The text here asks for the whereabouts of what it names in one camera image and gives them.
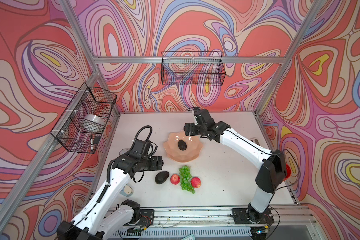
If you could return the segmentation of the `dark avocado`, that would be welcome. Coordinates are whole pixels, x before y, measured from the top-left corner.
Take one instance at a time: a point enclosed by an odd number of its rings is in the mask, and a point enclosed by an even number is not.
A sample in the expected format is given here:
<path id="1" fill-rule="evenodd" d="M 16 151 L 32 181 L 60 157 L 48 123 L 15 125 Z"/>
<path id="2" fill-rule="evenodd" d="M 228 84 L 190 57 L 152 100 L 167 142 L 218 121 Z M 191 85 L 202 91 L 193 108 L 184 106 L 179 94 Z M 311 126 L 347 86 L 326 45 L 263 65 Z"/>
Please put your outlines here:
<path id="1" fill-rule="evenodd" d="M 187 143 L 185 141 L 179 140 L 178 141 L 178 148 L 181 151 L 185 151 L 188 148 L 188 145 L 187 145 Z"/>
<path id="2" fill-rule="evenodd" d="M 155 183 L 157 185 L 161 185 L 163 184 L 169 177 L 170 173 L 168 171 L 162 171 L 159 172 L 156 176 L 155 176 Z"/>

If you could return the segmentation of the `red apple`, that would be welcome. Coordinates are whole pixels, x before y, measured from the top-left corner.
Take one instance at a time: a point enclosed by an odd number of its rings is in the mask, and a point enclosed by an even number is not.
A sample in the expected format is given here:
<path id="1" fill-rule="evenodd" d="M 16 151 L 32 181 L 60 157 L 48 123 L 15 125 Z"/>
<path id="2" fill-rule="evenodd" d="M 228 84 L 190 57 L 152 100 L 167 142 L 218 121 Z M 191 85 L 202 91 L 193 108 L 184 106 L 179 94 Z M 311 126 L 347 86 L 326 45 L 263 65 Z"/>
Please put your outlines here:
<path id="1" fill-rule="evenodd" d="M 173 175 L 171 176 L 170 181 L 171 181 L 171 183 L 172 183 L 173 185 L 177 185 L 177 184 L 180 183 L 180 176 L 177 175 L 177 174 L 173 174 Z"/>
<path id="2" fill-rule="evenodd" d="M 199 188 L 201 186 L 201 180 L 198 177 L 194 177 L 191 179 L 191 185 L 193 188 Z"/>

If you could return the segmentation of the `green grape bunch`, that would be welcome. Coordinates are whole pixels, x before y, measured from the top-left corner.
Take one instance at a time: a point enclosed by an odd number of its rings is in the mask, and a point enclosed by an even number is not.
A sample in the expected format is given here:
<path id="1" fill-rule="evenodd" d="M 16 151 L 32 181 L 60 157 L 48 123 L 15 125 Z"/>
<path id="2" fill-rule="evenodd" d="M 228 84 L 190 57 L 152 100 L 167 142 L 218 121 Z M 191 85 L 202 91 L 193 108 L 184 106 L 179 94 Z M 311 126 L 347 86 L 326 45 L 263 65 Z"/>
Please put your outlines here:
<path id="1" fill-rule="evenodd" d="M 192 175 L 191 175 L 190 167 L 187 165 L 184 165 L 179 170 L 180 170 L 180 185 L 181 185 L 182 190 L 188 191 L 188 192 L 194 194 L 195 188 L 193 187 L 193 185 L 191 183 Z"/>

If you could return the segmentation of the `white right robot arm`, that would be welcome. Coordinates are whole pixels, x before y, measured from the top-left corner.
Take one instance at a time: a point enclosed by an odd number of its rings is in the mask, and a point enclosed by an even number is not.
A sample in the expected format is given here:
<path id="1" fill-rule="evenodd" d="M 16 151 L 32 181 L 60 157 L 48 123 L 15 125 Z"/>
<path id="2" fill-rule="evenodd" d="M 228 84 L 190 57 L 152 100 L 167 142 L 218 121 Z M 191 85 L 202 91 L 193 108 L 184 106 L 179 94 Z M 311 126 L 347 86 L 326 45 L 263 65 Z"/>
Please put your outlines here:
<path id="1" fill-rule="evenodd" d="M 216 123 L 206 109 L 193 107 L 187 109 L 194 115 L 194 122 L 186 123 L 186 136 L 200 138 L 223 144 L 249 160 L 258 170 L 255 182 L 255 195 L 247 207 L 251 223 L 259 223 L 267 210 L 279 185 L 287 179 L 285 155 L 280 150 L 269 150 L 240 135 L 225 122 Z"/>

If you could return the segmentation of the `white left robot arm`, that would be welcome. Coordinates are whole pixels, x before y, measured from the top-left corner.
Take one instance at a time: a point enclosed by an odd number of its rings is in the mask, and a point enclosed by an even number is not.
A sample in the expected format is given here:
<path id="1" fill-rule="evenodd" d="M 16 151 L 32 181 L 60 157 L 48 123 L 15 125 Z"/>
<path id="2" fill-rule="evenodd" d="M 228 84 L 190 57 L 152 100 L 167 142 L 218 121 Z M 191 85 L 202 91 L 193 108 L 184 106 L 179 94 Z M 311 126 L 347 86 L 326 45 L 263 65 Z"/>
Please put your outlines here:
<path id="1" fill-rule="evenodd" d="M 136 173 L 160 171 L 161 156 L 155 156 L 157 145 L 149 140 L 135 140 L 129 151 L 112 160 L 106 180 L 86 206 L 70 221 L 63 221 L 57 229 L 58 240 L 107 240 L 124 225 L 143 226 L 150 220 L 141 216 L 141 206 L 132 200 L 123 201 L 108 215 L 109 208 Z"/>

